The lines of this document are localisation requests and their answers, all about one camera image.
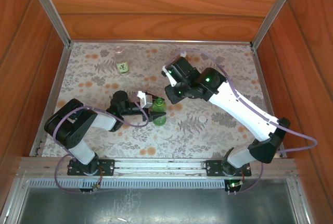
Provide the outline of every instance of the green bottle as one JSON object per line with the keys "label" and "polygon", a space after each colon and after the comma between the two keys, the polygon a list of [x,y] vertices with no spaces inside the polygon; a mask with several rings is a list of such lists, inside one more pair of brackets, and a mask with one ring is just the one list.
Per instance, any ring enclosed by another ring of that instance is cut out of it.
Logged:
{"label": "green bottle", "polygon": [[[167,110],[167,104],[162,98],[157,98],[156,101],[153,102],[151,111],[153,112],[165,112]],[[162,126],[167,121],[166,116],[159,117],[152,121],[156,126]]]}

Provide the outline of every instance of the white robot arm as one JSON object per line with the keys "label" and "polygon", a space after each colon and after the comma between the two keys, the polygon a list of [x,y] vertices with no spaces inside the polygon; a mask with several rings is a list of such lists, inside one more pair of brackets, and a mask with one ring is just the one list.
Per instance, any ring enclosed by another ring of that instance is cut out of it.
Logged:
{"label": "white robot arm", "polygon": [[[239,93],[236,97],[226,78],[215,69],[207,68],[200,74],[185,58],[180,57],[167,68],[164,66],[162,70],[162,74],[170,81],[170,85],[165,87],[165,92],[172,104],[187,97],[203,99],[231,114],[254,135],[255,140],[250,145],[228,152],[224,160],[225,174],[233,175],[237,169],[254,160],[263,163],[272,161],[285,131],[268,122],[289,127],[289,120],[286,118],[279,120],[267,114]],[[268,122],[255,111],[266,117]]]}

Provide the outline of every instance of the small glass bottle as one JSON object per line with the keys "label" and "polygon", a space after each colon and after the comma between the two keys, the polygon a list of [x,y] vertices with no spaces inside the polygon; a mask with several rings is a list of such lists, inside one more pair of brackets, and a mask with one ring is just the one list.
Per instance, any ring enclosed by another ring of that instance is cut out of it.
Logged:
{"label": "small glass bottle", "polygon": [[129,65],[124,55],[122,46],[117,46],[114,48],[114,62],[116,63],[118,72],[120,74],[125,74],[129,71]]}
{"label": "small glass bottle", "polygon": [[[151,111],[153,112],[165,112],[167,110],[167,104],[162,98],[157,98],[156,101],[153,102]],[[152,121],[156,126],[162,126],[167,121],[166,116],[159,117]]]}

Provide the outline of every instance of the patterned table surface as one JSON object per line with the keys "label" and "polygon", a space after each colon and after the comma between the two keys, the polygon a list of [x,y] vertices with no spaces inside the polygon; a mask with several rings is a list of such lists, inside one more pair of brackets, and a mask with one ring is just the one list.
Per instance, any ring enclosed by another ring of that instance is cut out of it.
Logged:
{"label": "patterned table surface", "polygon": [[[117,72],[113,61],[116,45],[123,46],[129,57],[127,74]],[[218,158],[231,147],[252,142],[253,135],[224,110],[200,99],[184,99],[176,105],[167,99],[164,87],[169,81],[161,75],[161,67],[185,48],[210,53],[224,66],[238,91],[266,111],[249,46],[133,43],[74,43],[56,110],[72,98],[107,109],[110,96],[117,90],[142,90],[165,98],[167,121],[161,127],[152,123],[144,128],[123,125],[115,133],[90,128],[84,139],[100,157]],[[206,67],[218,69],[201,54],[188,56],[199,71]],[[206,122],[199,121],[202,115]],[[125,120],[143,124],[141,116],[128,116]],[[64,154],[48,135],[43,156]]]}

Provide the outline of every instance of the metal mounting plate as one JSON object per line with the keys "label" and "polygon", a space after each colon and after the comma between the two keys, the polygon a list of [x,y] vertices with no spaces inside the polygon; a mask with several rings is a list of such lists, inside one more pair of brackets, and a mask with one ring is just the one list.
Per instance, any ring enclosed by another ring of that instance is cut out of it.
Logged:
{"label": "metal mounting plate", "polygon": [[[206,173],[208,177],[217,177],[217,176],[229,176],[223,172],[222,165],[221,165],[221,160],[206,160]],[[240,170],[233,175],[240,177],[242,176],[242,172],[244,176],[251,176],[251,169],[247,169],[250,167],[250,164],[247,163],[243,165]]]}
{"label": "metal mounting plate", "polygon": [[[113,176],[114,172],[114,160],[112,159],[99,159],[99,166],[103,171],[103,176]],[[69,176],[87,176],[82,171],[76,169],[75,165],[73,164],[74,161],[70,160],[67,170],[67,175]],[[98,169],[94,176],[100,176],[100,170]]]}

